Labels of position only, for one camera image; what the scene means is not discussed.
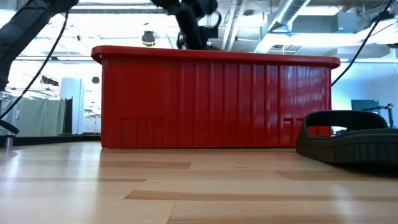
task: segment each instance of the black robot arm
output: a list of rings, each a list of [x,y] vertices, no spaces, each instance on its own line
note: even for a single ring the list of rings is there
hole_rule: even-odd
[[[207,40],[218,35],[218,25],[212,28],[198,25],[198,20],[214,13],[218,7],[216,0],[151,0],[155,5],[175,15],[181,30],[182,39],[177,41],[181,49],[210,50]],[[0,91],[6,89],[11,63],[30,44],[39,32],[49,23],[53,16],[66,12],[78,4],[79,0],[29,0],[0,29]],[[0,126],[17,134],[19,130],[5,121]]]
[[[180,33],[177,46],[181,49],[185,46],[189,50],[216,50],[207,46],[207,40],[218,37],[218,25],[221,22],[221,14],[218,13],[218,22],[214,27],[198,25],[198,20],[205,15],[216,12],[217,0],[151,0],[156,6],[162,7],[175,15]]]
[[[49,23],[79,0],[30,0],[0,29],[0,91],[8,84],[11,63]]]

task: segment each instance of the red bin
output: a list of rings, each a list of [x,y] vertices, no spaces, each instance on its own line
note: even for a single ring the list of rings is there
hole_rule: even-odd
[[[292,147],[331,109],[333,57],[99,46],[108,149]],[[330,128],[317,134],[330,135]]]

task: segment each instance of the white column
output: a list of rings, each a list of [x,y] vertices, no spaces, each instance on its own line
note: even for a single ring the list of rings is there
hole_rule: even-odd
[[[72,134],[82,134],[84,127],[85,87],[81,78],[64,77],[61,79],[61,99],[73,98]]]
[[[398,59],[398,49],[391,49],[391,54],[393,59]],[[395,63],[394,64],[396,71],[398,73],[398,65]]]

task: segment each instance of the gray curtain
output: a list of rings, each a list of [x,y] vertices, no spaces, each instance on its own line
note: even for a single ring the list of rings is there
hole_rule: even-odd
[[[65,101],[22,100],[18,137],[58,136],[62,134]]]

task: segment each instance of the light wood floor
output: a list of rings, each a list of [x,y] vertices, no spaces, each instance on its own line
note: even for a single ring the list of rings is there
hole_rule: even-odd
[[[0,152],[1,224],[398,223],[398,181],[293,150]]]

